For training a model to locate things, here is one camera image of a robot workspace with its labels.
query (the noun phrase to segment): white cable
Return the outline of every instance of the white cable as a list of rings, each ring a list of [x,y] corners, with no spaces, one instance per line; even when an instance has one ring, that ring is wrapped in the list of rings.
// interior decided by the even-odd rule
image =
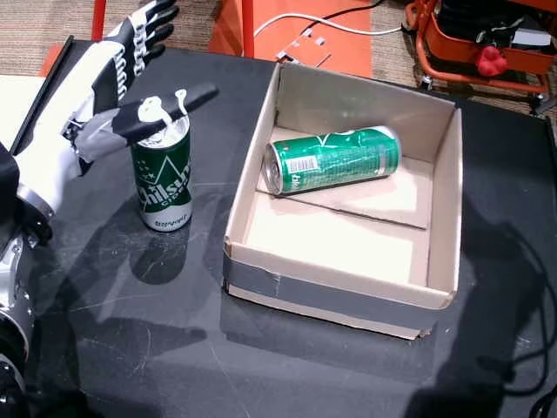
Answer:
[[[367,30],[358,30],[358,29],[347,28],[345,26],[342,26],[341,24],[336,24],[334,22],[330,22],[328,20],[322,19],[321,17],[317,17],[317,16],[304,15],[302,13],[285,13],[283,15],[278,15],[278,16],[275,16],[272,19],[267,20],[264,24],[259,26],[253,32],[253,37],[256,37],[259,33],[261,33],[261,31],[264,28],[266,28],[270,24],[274,24],[276,21],[278,21],[280,19],[283,19],[285,17],[299,17],[300,19],[312,20],[313,22],[321,22],[322,24],[327,24],[329,26],[332,26],[333,28],[337,28],[337,29],[340,29],[340,30],[345,30],[346,32],[357,33],[359,35],[368,35],[370,37],[375,37],[375,36],[378,36],[378,35],[388,35],[389,33],[394,33],[394,32],[397,32],[397,31],[400,30],[400,27],[398,27],[398,28],[389,29],[389,30],[379,30],[377,32],[368,32]]]

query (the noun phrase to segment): upright can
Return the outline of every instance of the upright can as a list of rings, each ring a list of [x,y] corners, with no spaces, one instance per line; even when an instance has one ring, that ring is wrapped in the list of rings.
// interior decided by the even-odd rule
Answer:
[[[388,176],[401,154],[397,135],[386,126],[288,139],[267,145],[264,178],[273,194],[302,192]]]
[[[191,217],[190,119],[132,145],[131,157],[144,223],[161,232],[185,225]]]

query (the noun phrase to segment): black table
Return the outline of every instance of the black table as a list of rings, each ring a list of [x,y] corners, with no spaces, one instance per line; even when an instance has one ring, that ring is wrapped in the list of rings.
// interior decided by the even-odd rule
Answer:
[[[87,45],[74,42],[62,73]],[[203,81],[220,87],[191,115],[192,221],[169,234],[142,224],[127,151],[70,184],[54,239],[35,251],[29,384],[77,416],[527,416],[557,382],[547,125],[457,100],[460,289],[432,335],[400,340],[221,290],[222,238],[272,67],[169,50],[137,80],[126,101]]]

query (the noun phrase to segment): open cardboard box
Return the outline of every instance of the open cardboard box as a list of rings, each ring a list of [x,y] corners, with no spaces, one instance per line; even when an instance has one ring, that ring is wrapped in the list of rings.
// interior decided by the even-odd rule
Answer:
[[[275,198],[261,165],[285,138],[387,125],[400,139],[392,176]],[[416,91],[277,64],[225,233],[235,296],[414,339],[458,288],[460,110]]]

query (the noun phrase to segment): can lid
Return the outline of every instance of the can lid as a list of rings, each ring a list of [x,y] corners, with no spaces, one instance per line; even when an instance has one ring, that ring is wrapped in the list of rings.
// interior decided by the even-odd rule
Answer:
[[[267,144],[265,147],[265,156],[263,159],[263,178],[265,184],[272,194],[282,193],[282,166],[275,147]]]
[[[152,149],[168,148],[180,142],[189,129],[190,119],[186,115],[172,122],[172,125],[164,128],[162,131],[151,135],[143,141],[139,141],[138,144]]]

